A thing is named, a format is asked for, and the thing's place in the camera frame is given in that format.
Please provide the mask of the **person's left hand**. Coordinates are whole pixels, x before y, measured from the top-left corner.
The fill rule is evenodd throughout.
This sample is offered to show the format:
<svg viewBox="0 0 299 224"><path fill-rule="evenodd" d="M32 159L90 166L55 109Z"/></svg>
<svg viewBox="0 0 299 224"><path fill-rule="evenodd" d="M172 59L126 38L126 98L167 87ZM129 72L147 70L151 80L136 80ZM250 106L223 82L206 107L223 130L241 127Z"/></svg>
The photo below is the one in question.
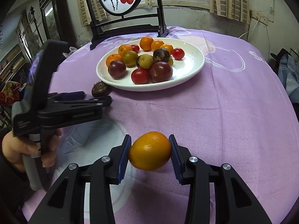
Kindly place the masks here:
<svg viewBox="0 0 299 224"><path fill-rule="evenodd" d="M60 145L61 129L57 129L49 142L49 151L41 156L43 167L52 167L56 162L56 150ZM22 155L31 155L38 152L36 144L26 138L14 137L10 131L4 136L2 141L2 151L4 157L19 171L24 172L25 167Z"/></svg>

